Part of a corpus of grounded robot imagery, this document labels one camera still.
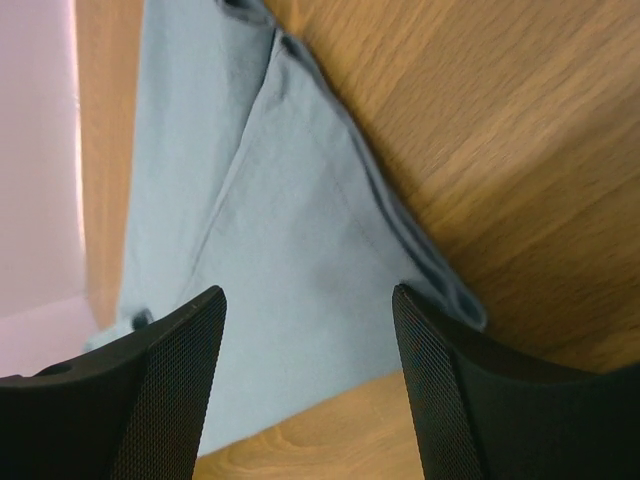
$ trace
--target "white wall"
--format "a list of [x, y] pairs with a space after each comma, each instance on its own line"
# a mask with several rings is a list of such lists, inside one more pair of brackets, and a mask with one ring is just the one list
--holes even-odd
[[70, 0], [0, 0], [0, 317], [81, 294]]
[[76, 171], [73, 0], [0, 0], [0, 376], [82, 351], [95, 323]]

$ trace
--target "black mesh panel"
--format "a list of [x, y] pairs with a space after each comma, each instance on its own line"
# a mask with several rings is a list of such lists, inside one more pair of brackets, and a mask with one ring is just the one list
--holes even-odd
[[109, 479], [191, 479], [222, 337], [224, 302], [223, 296], [215, 297], [191, 326], [179, 325], [150, 349]]
[[393, 314], [402, 369], [425, 475], [429, 480], [482, 479], [452, 359], [402, 292]]

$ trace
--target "fabric fold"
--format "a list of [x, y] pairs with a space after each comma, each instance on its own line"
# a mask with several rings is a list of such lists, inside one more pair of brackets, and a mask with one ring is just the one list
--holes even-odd
[[207, 453], [400, 368], [398, 283], [474, 328], [486, 314], [304, 45], [259, 2], [188, 4], [147, 0], [118, 318], [90, 348], [220, 285]]

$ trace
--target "wood grain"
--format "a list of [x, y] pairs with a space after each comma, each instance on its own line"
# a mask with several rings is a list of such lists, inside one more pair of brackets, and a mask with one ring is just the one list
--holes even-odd
[[193, 478], [423, 478], [402, 374], [370, 382], [201, 458]]
[[76, 0], [87, 289], [115, 318], [129, 204], [143, 0]]
[[[102, 292], [117, 291], [122, 261], [140, 1], [78, 0], [90, 289], [103, 325], [115, 296]], [[640, 360], [640, 3], [267, 4], [310, 45], [487, 305], [492, 336], [594, 371]], [[202, 459], [196, 478], [405, 468], [413, 436], [399, 379]], [[388, 451], [397, 456], [384, 463]], [[411, 478], [407, 462], [406, 477], [387, 478]]]

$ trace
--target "wooden surface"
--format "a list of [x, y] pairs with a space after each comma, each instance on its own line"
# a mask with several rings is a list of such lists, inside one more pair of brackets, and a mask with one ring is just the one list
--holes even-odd
[[424, 478], [402, 374], [370, 382], [203, 457], [193, 478]]
[[[78, 19], [92, 294], [117, 291], [120, 275], [138, 2], [78, 0], [79, 13], [103, 10]], [[491, 335], [595, 371], [640, 360], [640, 3], [267, 3], [311, 46], [401, 196], [487, 305]], [[115, 296], [101, 298], [105, 324]], [[198, 475], [357, 478], [349, 468], [412, 442], [395, 378], [200, 460]], [[397, 415], [371, 427], [386, 411]]]
[[113, 323], [129, 203], [143, 0], [76, 0], [89, 300]]

